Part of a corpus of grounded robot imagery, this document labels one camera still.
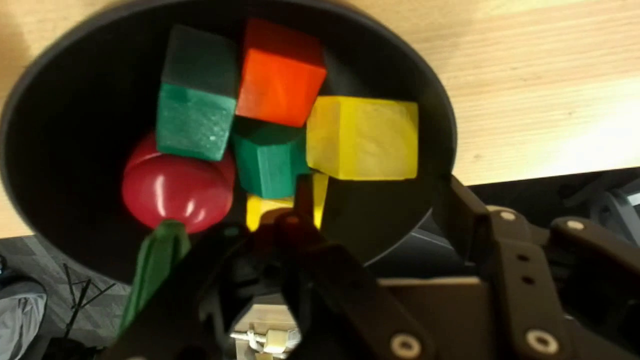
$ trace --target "red sphere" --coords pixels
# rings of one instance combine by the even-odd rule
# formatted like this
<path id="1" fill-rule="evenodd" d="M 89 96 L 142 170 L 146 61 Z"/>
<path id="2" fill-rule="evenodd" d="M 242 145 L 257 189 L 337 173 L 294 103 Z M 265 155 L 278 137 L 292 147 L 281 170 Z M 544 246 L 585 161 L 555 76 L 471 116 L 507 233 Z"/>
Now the red sphere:
<path id="1" fill-rule="evenodd" d="M 226 218 L 234 201 L 234 182 L 229 155 L 222 161 L 166 155 L 150 135 L 124 167 L 121 198 L 142 223 L 155 228 L 162 219 L 175 219 L 193 233 Z"/>

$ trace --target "orange block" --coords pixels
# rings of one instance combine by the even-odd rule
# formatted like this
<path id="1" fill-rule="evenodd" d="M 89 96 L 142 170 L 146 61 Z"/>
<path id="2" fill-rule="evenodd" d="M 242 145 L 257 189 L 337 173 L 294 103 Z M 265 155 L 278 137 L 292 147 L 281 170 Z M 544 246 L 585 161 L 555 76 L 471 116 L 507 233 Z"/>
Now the orange block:
<path id="1" fill-rule="evenodd" d="M 315 37 L 249 17 L 235 114 L 302 128 L 325 78 Z"/>

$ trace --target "wooden table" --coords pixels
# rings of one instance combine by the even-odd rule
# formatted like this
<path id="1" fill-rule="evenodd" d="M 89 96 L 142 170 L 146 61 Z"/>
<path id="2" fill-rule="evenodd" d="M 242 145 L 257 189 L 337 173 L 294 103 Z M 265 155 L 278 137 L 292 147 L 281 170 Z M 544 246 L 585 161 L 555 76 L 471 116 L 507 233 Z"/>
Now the wooden table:
<path id="1" fill-rule="evenodd" d="M 112 0 L 0 0 L 0 103 L 41 48 Z M 640 0 L 352 0 L 456 107 L 463 184 L 640 163 Z M 28 233 L 0 198 L 0 237 Z"/>

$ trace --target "yellow block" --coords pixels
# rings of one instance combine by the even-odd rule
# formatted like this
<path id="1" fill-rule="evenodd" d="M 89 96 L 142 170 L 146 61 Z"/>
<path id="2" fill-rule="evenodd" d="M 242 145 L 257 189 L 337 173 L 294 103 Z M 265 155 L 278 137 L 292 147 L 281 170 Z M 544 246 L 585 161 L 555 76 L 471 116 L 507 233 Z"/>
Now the yellow block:
<path id="1" fill-rule="evenodd" d="M 320 96 L 306 124 L 306 161 L 339 179 L 415 178 L 415 101 Z"/>
<path id="2" fill-rule="evenodd" d="M 311 188 L 313 188 L 313 223 L 315 228 L 322 225 L 322 214 L 324 214 L 324 199 L 325 199 L 325 188 L 328 188 L 328 175 L 325 173 L 313 173 L 311 175 Z M 260 228 L 262 214 L 275 210 L 275 208 L 294 208 L 294 199 L 267 199 L 249 193 L 245 199 L 245 228 L 249 231 L 255 231 Z"/>

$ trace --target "green block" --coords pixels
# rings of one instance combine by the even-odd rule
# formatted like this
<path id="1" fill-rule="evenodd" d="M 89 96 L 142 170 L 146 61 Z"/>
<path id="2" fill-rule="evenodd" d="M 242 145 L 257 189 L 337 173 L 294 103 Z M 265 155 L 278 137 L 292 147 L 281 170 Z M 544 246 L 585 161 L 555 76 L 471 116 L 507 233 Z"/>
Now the green block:
<path id="1" fill-rule="evenodd" d="M 163 56 L 162 82 L 235 98 L 239 66 L 235 41 L 173 26 Z"/>
<path id="2" fill-rule="evenodd" d="M 308 172 L 304 128 L 242 128 L 234 150 L 239 186 L 260 198 L 292 198 L 296 179 Z"/>
<path id="3" fill-rule="evenodd" d="M 234 124 L 234 107 L 234 98 L 162 83 L 157 150 L 183 157 L 222 160 Z"/>
<path id="4" fill-rule="evenodd" d="M 222 160 L 235 111 L 239 60 L 234 41 L 175 26 L 157 96 L 157 150 Z"/>

